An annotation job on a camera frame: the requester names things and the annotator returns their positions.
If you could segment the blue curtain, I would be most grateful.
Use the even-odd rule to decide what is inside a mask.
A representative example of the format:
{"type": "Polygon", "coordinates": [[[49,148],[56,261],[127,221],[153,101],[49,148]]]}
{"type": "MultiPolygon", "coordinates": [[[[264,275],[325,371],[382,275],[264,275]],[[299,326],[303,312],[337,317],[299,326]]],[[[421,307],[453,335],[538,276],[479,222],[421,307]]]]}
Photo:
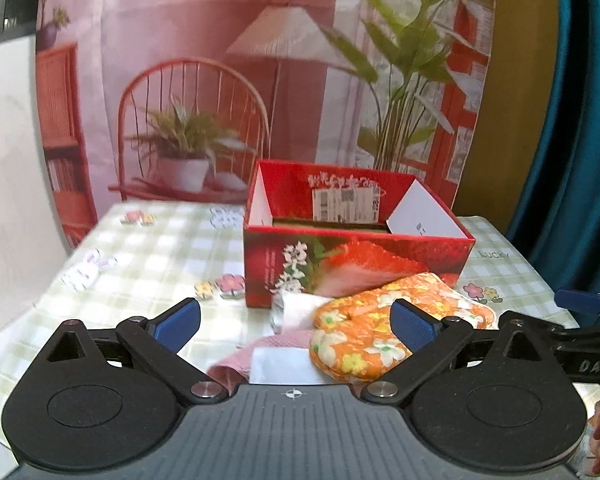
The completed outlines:
{"type": "Polygon", "coordinates": [[[552,90],[506,236],[552,289],[600,292],[600,0],[558,0],[552,90]]]}

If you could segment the orange floral oven mitt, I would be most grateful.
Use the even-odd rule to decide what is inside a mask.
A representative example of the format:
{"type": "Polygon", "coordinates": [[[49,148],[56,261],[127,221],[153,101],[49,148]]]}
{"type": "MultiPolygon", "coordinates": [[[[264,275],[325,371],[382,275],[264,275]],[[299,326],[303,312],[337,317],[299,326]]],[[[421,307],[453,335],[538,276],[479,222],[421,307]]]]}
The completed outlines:
{"type": "Polygon", "coordinates": [[[372,382],[407,359],[412,348],[390,328],[390,308],[398,299],[437,320],[457,315],[479,330],[495,326],[491,308],[465,298],[436,274],[413,274],[316,308],[309,342],[312,363],[340,382],[372,382]]]}

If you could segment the green plaid tablecloth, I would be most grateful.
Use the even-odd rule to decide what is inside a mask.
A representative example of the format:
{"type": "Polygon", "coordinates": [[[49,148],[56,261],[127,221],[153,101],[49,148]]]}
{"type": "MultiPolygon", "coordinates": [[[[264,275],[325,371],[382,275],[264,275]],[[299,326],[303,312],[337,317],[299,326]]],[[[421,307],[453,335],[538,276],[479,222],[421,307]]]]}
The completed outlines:
{"type": "Polygon", "coordinates": [[[245,305],[238,206],[137,202],[112,206],[50,288],[0,333],[0,478],[15,466],[2,407],[57,325],[109,327],[153,316],[185,297],[200,301],[200,332],[181,355],[202,370],[273,333],[270,314],[245,305]]]}

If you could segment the printed room backdrop cloth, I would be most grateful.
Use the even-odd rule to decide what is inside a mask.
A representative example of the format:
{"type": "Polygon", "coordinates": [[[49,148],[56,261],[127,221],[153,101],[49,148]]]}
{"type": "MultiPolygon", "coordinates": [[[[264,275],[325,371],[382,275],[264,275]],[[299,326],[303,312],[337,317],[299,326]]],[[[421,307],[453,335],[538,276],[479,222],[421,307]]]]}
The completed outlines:
{"type": "Polygon", "coordinates": [[[38,0],[62,232],[122,200],[241,204],[257,163],[414,174],[455,200],[495,0],[38,0]]]}

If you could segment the pink knitted cloth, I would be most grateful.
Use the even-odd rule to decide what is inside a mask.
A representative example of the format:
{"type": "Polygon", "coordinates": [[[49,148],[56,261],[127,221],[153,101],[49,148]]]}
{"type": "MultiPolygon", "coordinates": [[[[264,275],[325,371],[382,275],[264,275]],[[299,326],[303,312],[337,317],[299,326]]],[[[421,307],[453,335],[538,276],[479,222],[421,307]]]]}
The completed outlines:
{"type": "Polygon", "coordinates": [[[311,370],[310,330],[262,337],[215,363],[207,375],[229,393],[241,384],[289,384],[311,370]]]}

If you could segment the red strawberry cardboard box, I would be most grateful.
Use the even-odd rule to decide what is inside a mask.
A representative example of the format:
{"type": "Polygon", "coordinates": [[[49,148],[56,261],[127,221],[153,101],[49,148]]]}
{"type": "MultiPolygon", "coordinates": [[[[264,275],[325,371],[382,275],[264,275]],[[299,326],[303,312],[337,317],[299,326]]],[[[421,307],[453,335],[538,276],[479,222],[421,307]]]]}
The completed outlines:
{"type": "Polygon", "coordinates": [[[246,304],[349,296],[419,272],[454,285],[475,246],[412,174],[262,160],[244,218],[246,304]]]}

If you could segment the white plastic bag bundle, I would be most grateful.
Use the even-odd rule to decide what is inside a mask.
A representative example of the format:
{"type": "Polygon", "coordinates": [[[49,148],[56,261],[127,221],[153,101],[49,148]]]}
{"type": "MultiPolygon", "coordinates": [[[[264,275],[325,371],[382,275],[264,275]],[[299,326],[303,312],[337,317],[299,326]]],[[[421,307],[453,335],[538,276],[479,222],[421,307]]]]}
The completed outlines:
{"type": "Polygon", "coordinates": [[[330,298],[305,294],[304,292],[288,292],[282,290],[272,296],[270,322],[274,334],[288,330],[310,330],[314,323],[313,313],[330,298]]]}

